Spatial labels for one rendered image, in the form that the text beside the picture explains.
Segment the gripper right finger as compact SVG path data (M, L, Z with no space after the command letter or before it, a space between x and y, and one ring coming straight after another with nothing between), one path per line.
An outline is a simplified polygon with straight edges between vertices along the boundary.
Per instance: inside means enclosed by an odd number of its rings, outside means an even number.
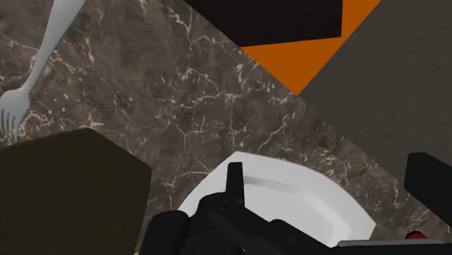
M452 227L452 166L424 153L410 153L404 188Z

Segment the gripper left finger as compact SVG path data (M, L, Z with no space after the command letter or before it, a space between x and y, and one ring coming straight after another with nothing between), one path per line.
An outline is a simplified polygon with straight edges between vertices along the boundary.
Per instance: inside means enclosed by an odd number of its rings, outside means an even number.
M140 255L283 255L280 224L245 208L243 164L232 162L225 191L203 197L193 216L172 210L149 221Z

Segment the white plate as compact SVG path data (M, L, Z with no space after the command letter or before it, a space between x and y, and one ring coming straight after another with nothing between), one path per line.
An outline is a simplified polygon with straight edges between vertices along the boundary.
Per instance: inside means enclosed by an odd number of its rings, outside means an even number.
M337 183L308 167L242 151L210 172L179 209L192 216L201 198L225 191L231 162L243 164L246 208L265 220L284 220L329 247L370 238L375 221Z

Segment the dark olive box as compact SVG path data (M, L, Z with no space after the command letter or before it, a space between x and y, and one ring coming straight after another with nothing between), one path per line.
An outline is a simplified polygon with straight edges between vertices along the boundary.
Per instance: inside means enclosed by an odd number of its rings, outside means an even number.
M0 255L133 255L150 183L89 128L0 148Z

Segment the silver fork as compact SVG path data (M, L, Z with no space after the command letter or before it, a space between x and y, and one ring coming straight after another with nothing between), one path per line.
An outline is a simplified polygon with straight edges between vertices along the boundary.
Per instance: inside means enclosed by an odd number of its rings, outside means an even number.
M29 94L33 86L84 3L85 0L54 0L41 47L30 74L20 88L6 91L0 96L0 132L12 143L18 141L18 130L30 106Z

